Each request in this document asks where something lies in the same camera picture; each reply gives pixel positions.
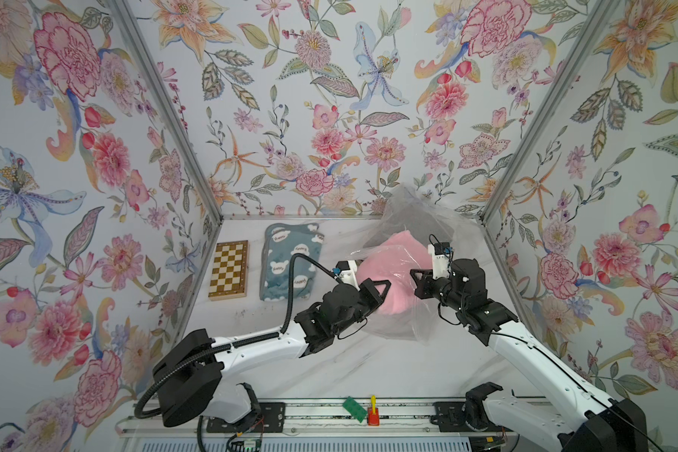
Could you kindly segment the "pink blanket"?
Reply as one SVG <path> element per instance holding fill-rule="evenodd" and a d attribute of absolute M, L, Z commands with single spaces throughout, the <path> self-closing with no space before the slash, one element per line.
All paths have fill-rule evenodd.
<path fill-rule="evenodd" d="M 392 283 L 386 301 L 379 308 L 381 315 L 405 314 L 420 303 L 414 295 L 415 283 L 410 271 L 431 269 L 432 261 L 427 246 L 409 231 L 394 234 L 379 246 L 354 252 L 351 258 L 362 260 L 357 270 L 359 283 L 365 279 Z"/>

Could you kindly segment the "clear plastic vacuum bag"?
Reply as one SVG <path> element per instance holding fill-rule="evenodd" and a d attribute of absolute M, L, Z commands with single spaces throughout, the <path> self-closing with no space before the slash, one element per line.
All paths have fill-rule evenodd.
<path fill-rule="evenodd" d="M 447 242 L 454 257 L 476 255 L 482 243 L 478 226 L 459 213 L 435 205 L 415 189 L 400 186 L 392 191 L 384 213 L 377 220 L 354 220 L 337 237 L 342 260 L 359 260 L 358 280 L 388 280 L 386 301 L 369 316 L 363 330 L 378 338 L 429 344 L 446 316 L 451 326 L 459 321 L 435 298 L 418 299 L 410 272 L 432 270 L 434 243 Z"/>

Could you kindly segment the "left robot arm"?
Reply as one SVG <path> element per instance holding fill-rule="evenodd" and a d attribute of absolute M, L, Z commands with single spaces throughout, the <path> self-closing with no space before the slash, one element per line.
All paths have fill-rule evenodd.
<path fill-rule="evenodd" d="M 337 284 L 320 302 L 296 314 L 286 331 L 269 330 L 241 339 L 208 336 L 205 329 L 182 339 L 153 369 L 154 384 L 144 394 L 158 397 L 152 412 L 135 409 L 135 416 L 159 415 L 173 428 L 203 415 L 220 397 L 220 381 L 229 376 L 281 360 L 317 354 L 356 324 L 365 324 L 383 305 L 392 284 L 366 279 L 358 287 Z"/>

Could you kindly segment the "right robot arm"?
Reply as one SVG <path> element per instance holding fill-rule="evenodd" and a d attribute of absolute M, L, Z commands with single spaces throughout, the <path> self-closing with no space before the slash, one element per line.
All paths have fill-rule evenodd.
<path fill-rule="evenodd" d="M 646 415 L 586 382 L 488 296 L 486 275 L 474 259 L 445 269 L 413 269 L 414 294 L 454 310 L 459 324 L 525 376 L 553 406 L 548 412 L 486 382 L 464 396 L 459 418 L 472 431 L 509 429 L 547 451 L 647 451 Z"/>

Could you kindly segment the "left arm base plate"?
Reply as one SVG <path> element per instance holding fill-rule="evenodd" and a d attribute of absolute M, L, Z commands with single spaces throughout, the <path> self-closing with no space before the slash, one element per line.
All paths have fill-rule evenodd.
<path fill-rule="evenodd" d="M 259 412 L 250 412 L 244 420 L 229 424 L 220 418 L 209 418 L 205 431 L 216 434 L 283 433 L 286 421 L 284 402 L 260 402 Z"/>

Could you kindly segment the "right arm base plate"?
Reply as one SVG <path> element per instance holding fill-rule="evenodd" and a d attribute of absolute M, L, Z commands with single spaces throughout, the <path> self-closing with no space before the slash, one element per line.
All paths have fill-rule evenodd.
<path fill-rule="evenodd" d="M 442 433 L 497 433 L 505 431 L 504 426 L 495 425 L 480 402 L 439 401 L 433 403 L 434 414 L 431 424 Z"/>

